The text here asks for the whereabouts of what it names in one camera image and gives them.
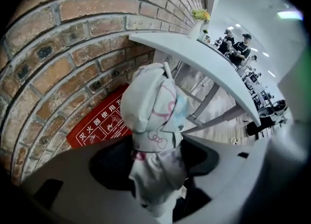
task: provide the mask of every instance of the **cloth with pink print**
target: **cloth with pink print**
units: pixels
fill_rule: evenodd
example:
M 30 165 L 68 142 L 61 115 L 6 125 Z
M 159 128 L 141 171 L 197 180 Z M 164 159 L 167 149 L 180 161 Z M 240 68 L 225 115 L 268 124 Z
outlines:
M 187 96 L 175 85 L 167 63 L 140 67 L 122 96 L 121 116 L 133 132 L 129 178 L 136 199 L 160 223 L 172 223 L 187 176 L 179 144 L 188 111 Z

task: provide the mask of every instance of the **white plastic surface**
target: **white plastic surface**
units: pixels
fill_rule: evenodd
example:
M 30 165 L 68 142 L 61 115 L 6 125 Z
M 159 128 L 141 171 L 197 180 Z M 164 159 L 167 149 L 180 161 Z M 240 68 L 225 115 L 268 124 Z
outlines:
M 233 67 L 212 49 L 196 40 L 190 40 L 183 34 L 137 33 L 130 35 L 129 39 L 172 55 L 202 72 L 229 93 L 256 126 L 260 126 L 256 107 L 242 79 Z

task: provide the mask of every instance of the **brick wall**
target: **brick wall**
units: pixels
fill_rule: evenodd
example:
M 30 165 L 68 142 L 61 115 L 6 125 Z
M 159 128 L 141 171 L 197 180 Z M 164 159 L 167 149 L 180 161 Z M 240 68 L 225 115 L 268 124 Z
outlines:
M 187 34 L 205 0 L 24 0 L 0 46 L 0 158 L 14 183 L 69 149 L 66 134 L 152 61 L 128 40 Z

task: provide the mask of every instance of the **floor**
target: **floor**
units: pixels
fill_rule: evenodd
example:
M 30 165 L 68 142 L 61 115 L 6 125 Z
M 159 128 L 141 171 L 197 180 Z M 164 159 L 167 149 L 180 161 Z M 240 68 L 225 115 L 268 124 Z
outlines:
M 183 89 L 190 92 L 203 78 L 204 76 L 202 73 L 197 72 L 190 66 L 184 64 L 176 81 L 180 81 L 179 85 Z M 204 78 L 201 84 L 193 90 L 192 94 L 200 100 L 203 100 L 212 88 L 213 83 L 214 82 L 211 79 L 207 77 Z M 198 107 L 199 103 L 192 98 L 189 99 L 192 105 L 191 112 L 194 112 L 195 109 Z M 210 104 L 207 106 L 207 108 L 202 112 L 199 119 L 202 122 L 206 122 L 223 114 L 225 111 L 229 110 L 233 106 L 235 106 L 234 99 L 222 88 L 220 88 Z M 247 136 L 245 131 L 246 123 L 243 122 L 243 120 L 249 120 L 246 114 L 241 115 L 240 117 L 231 121 L 225 121 L 210 128 L 191 133 L 191 135 L 228 144 L 234 143 L 232 139 L 236 138 L 236 144 L 238 145 L 253 145 L 255 141 L 255 136 Z M 184 130 L 188 130 L 194 126 L 194 124 L 187 121 Z

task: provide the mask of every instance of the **red sign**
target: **red sign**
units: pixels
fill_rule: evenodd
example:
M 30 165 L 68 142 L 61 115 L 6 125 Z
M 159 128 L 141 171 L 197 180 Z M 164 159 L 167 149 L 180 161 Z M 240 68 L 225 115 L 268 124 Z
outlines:
M 121 118 L 120 103 L 128 84 L 118 88 L 98 104 L 67 135 L 72 148 L 132 134 Z

